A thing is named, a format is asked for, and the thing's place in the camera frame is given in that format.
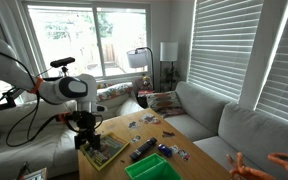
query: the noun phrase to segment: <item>green bin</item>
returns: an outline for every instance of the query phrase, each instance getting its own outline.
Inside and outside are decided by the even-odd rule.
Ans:
[[[157,154],[152,154],[128,167],[125,172],[132,180],[181,180],[181,176]]]

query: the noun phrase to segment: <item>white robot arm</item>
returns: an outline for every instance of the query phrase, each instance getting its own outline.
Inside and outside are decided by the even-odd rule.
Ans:
[[[81,74],[77,77],[63,77],[56,81],[44,81],[34,77],[19,66],[13,49],[1,39],[0,80],[29,92],[32,89],[38,90],[42,99],[50,104],[76,100],[79,111],[106,110],[105,107],[96,104],[97,86],[93,76]]]

